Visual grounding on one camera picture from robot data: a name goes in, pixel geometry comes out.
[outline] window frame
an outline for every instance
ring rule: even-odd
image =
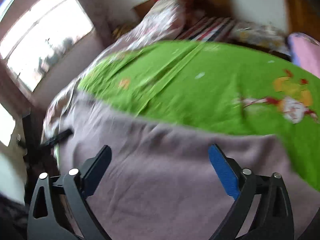
[[[8,9],[9,9],[9,7],[10,7],[10,5],[12,4],[12,2],[13,2],[14,0],[11,0],[11,2],[10,2],[10,4],[6,7],[6,9],[5,9],[5,11],[4,11],[4,13],[3,13],[3,15],[1,15],[1,17],[0,17],[0,21],[1,21],[1,19],[3,18],[3,16],[4,16],[4,14],[8,11]],[[34,3],[31,7],[30,7],[30,9],[34,6],[34,5],[36,5],[38,2],[39,2],[40,0],[38,0],[36,3]],[[55,8],[57,8],[58,6],[60,6],[60,5],[62,5],[63,3],[65,3],[66,1],[68,1],[68,0],[63,0],[63,1],[61,1],[61,2],[59,2],[58,4],[56,4],[55,6],[53,6],[51,9],[49,9],[48,11],[46,11],[46,13],[45,14],[43,14],[39,19],[37,19],[31,26],[30,26],[30,28],[28,28],[28,30],[26,30],[26,32],[17,40],[17,42],[14,44],[14,46],[10,49],[10,51],[9,51],[9,53],[7,54],[7,56],[5,57],[5,58],[3,58],[2,57],[2,55],[0,54],[0,59],[2,59],[2,60],[4,60],[4,62],[7,64],[7,62],[8,62],[8,60],[9,60],[9,58],[10,58],[10,56],[11,56],[11,54],[14,52],[14,50],[17,48],[17,46],[20,44],[20,42],[25,38],[25,36],[45,17],[45,16],[47,16],[50,12],[52,12]],[[84,11],[84,9],[83,9],[83,7],[81,6],[81,4],[79,3],[79,1],[78,0],[75,0],[76,1],[76,3],[78,4],[78,6],[79,6],[79,8],[81,9],[81,11],[83,12],[83,14],[85,15],[85,17],[88,19],[88,21],[91,23],[91,25],[92,25],[92,28],[91,28],[91,30],[86,34],[86,35],[88,35],[89,33],[91,33],[95,28],[94,28],[94,25],[93,25],[93,23],[92,23],[92,21],[91,21],[91,19],[89,18],[89,16],[87,15],[87,13]],[[1,42],[3,41],[3,39],[6,37],[6,35],[7,35],[7,33],[5,34],[5,36],[2,38],[2,40],[0,41],[0,44],[1,44]],[[79,40],[77,40],[73,45],[72,45],[72,47],[74,47],[77,43],[78,43],[78,41],[80,41],[83,37],[81,37]],[[30,93],[33,93],[33,91],[34,91],[34,89],[33,89],[33,91],[32,90],[30,90],[30,88],[20,79],[20,73],[16,73],[15,71],[13,71],[13,70],[11,70],[10,69],[10,72],[13,74],[13,76],[14,76],[14,78],[16,79],[16,81],[17,82],[19,82],[19,84],[21,84],[27,91],[29,91]]]

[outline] pillow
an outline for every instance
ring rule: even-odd
[[[292,33],[288,37],[292,63],[320,78],[320,42],[304,33]]]

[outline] metal screw head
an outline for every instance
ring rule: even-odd
[[[245,168],[242,170],[242,173],[245,175],[251,175],[252,171],[250,169]]]
[[[273,176],[275,176],[275,178],[277,178],[277,179],[281,179],[281,174],[280,173],[275,172],[273,174]]]
[[[69,171],[69,175],[73,176],[73,175],[76,175],[78,172],[79,172],[79,170],[76,169],[76,168],[74,168],[74,169],[71,169],[71,170]]]
[[[39,175],[39,179],[45,179],[48,176],[48,173],[43,172]]]

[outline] window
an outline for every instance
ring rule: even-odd
[[[13,133],[16,121],[7,112],[6,109],[0,104],[0,141],[8,146],[10,143],[11,135]]]
[[[0,54],[31,91],[93,28],[76,0],[40,0],[7,32]]]

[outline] wooden furniture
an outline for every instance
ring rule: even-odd
[[[145,17],[156,0],[148,0],[134,7],[140,20]],[[196,6],[204,9],[209,16],[232,17],[231,0],[196,0]]]
[[[286,0],[289,33],[302,32],[320,41],[320,16],[308,0]]]

